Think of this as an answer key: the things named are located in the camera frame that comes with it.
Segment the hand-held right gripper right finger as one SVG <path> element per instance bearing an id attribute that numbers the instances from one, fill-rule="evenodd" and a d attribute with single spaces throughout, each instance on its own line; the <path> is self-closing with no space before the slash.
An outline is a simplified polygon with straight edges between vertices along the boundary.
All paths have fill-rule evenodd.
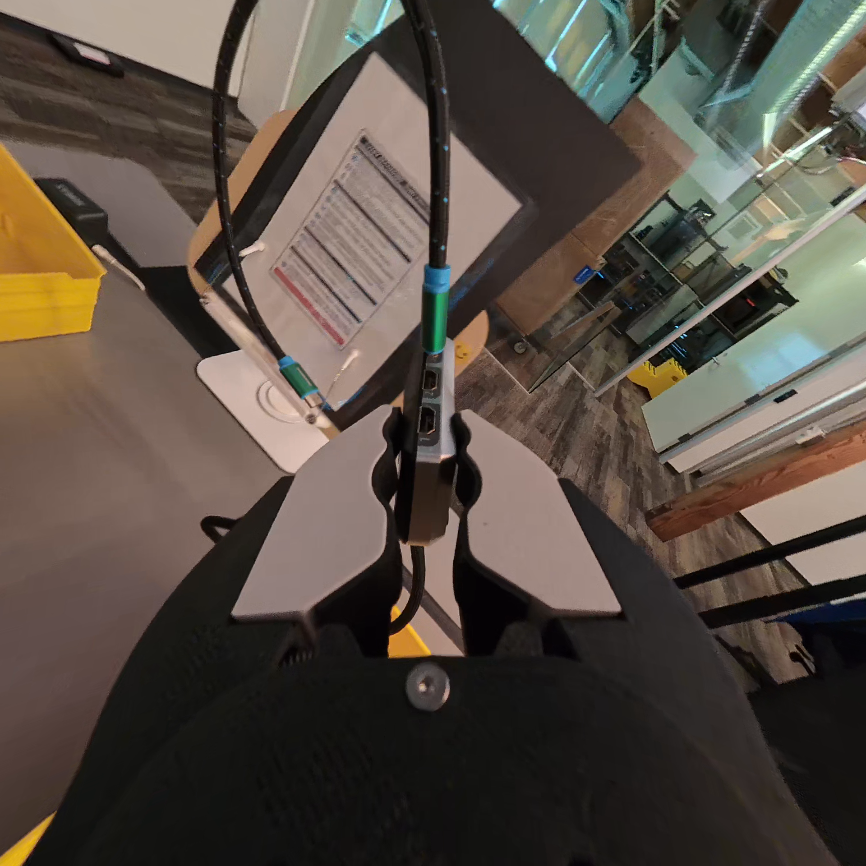
<path id="1" fill-rule="evenodd" d="M 463 511 L 453 590 L 464 651 L 492 655 L 514 624 L 622 616 L 622 605 L 557 475 L 476 413 L 454 417 Z"/>

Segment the yellow plastic bin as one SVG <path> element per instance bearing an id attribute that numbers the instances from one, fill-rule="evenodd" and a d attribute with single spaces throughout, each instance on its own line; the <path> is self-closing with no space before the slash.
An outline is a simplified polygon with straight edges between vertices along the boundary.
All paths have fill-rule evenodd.
<path id="1" fill-rule="evenodd" d="M 428 646 L 411 625 L 389 637 L 388 655 L 390 658 L 417 658 L 431 655 Z M 49 828 L 56 813 L 45 817 L 39 824 L 10 846 L 1 856 L 2 865 L 22 865 L 31 856 L 38 842 Z"/>
<path id="2" fill-rule="evenodd" d="M 667 359 L 660 364 L 646 361 L 630 372 L 626 378 L 646 390 L 650 399 L 655 399 L 687 378 L 687 371 L 675 359 Z"/>
<path id="3" fill-rule="evenodd" d="M 1 342 L 89 332 L 105 272 L 1 146 Z"/>

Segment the black rectangular device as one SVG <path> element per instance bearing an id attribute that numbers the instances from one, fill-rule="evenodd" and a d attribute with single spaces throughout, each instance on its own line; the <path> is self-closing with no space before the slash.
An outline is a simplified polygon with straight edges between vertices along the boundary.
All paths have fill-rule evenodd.
<path id="1" fill-rule="evenodd" d="M 35 184 L 90 248 L 110 239 L 109 218 L 99 204 L 68 179 L 36 178 Z"/>

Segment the grey hub adapter with cable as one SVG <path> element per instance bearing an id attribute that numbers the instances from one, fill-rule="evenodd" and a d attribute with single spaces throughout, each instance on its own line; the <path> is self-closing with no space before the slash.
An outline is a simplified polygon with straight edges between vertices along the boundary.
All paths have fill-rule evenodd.
<path id="1" fill-rule="evenodd" d="M 421 352 L 410 363 L 396 442 L 399 463 L 394 516 L 409 548 L 411 583 L 405 607 L 392 621 L 395 636 L 410 625 L 426 589 L 426 548 L 442 538 L 456 478 L 456 351 L 447 339 L 441 352 Z"/>

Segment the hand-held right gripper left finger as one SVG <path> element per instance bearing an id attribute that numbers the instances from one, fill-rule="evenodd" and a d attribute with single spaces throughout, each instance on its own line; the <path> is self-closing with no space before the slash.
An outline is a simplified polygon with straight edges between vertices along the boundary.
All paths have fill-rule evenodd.
<path id="1" fill-rule="evenodd" d="M 404 588 L 392 499 L 401 413 L 383 405 L 295 473 L 231 611 L 239 624 L 283 622 L 312 641 L 347 628 L 364 655 L 388 654 Z"/>

